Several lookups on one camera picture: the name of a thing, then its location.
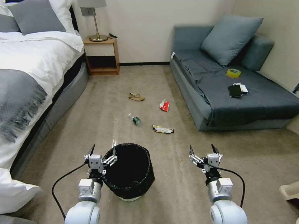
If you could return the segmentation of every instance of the black garbage bag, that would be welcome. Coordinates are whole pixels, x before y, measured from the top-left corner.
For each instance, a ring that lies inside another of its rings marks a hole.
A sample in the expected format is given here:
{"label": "black garbage bag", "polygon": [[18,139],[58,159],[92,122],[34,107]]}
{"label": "black garbage bag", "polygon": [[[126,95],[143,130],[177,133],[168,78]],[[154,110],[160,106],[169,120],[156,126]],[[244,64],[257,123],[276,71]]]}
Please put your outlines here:
{"label": "black garbage bag", "polygon": [[[104,183],[117,196],[132,199],[144,195],[155,180],[149,151],[133,143],[115,146],[117,162],[107,168]],[[113,148],[104,156],[112,156]]]}

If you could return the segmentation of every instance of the gray throw blanket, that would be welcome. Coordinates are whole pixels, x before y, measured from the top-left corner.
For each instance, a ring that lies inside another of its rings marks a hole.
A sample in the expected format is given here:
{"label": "gray throw blanket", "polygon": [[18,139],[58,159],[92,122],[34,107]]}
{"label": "gray throw blanket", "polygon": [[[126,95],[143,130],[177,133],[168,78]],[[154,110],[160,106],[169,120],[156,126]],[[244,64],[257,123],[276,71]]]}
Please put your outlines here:
{"label": "gray throw blanket", "polygon": [[[201,95],[211,106],[208,126],[236,126],[257,120],[291,119],[299,113],[299,99],[280,85],[240,66],[222,68],[205,53],[176,52],[183,64],[189,83],[197,84]],[[229,78],[226,71],[236,68],[242,73],[238,79]],[[228,87],[244,84],[249,93],[231,98]]]}
{"label": "gray throw blanket", "polygon": [[15,142],[46,97],[44,89],[27,73],[0,69],[0,134]]}

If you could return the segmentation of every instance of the sofa armrest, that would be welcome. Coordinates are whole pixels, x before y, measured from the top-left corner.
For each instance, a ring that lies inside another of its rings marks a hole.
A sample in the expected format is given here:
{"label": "sofa armrest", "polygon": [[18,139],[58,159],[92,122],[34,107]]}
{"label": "sofa armrest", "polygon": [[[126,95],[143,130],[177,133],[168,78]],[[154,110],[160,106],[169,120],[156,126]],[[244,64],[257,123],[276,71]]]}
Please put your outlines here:
{"label": "sofa armrest", "polygon": [[254,35],[244,48],[241,65],[251,71],[259,71],[270,53],[274,42],[266,37]]}
{"label": "sofa armrest", "polygon": [[175,25],[171,51],[199,49],[213,26]]}

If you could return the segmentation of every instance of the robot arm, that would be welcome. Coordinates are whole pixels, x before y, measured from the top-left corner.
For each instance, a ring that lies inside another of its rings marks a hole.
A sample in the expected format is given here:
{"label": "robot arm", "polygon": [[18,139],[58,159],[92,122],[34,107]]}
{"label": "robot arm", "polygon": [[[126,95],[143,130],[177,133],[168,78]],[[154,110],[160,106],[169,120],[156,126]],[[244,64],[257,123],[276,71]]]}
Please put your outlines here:
{"label": "robot arm", "polygon": [[234,184],[230,178],[221,178],[219,169],[220,160],[223,157],[218,149],[212,145],[213,153],[199,158],[194,155],[190,146],[190,161],[201,169],[206,175],[206,186],[211,203],[210,215],[213,224],[247,224],[247,216],[244,210],[232,201],[231,191]]}
{"label": "robot arm", "polygon": [[85,162],[89,166],[89,178],[80,180],[79,203],[68,211],[65,224],[99,224],[100,209],[97,204],[101,199],[102,177],[106,174],[106,168],[117,161],[117,156],[114,150],[113,155],[103,161],[101,155],[93,155],[93,149],[94,146],[85,155]]}

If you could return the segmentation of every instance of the yellow tape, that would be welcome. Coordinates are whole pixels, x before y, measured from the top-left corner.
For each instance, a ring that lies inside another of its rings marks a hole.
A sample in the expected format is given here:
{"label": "yellow tape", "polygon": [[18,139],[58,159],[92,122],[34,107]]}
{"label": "yellow tape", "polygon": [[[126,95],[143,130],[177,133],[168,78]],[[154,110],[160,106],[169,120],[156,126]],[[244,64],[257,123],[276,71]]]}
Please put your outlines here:
{"label": "yellow tape", "polygon": [[234,68],[230,68],[227,70],[226,74],[228,77],[231,77],[231,78],[239,78],[241,71],[234,69]]}

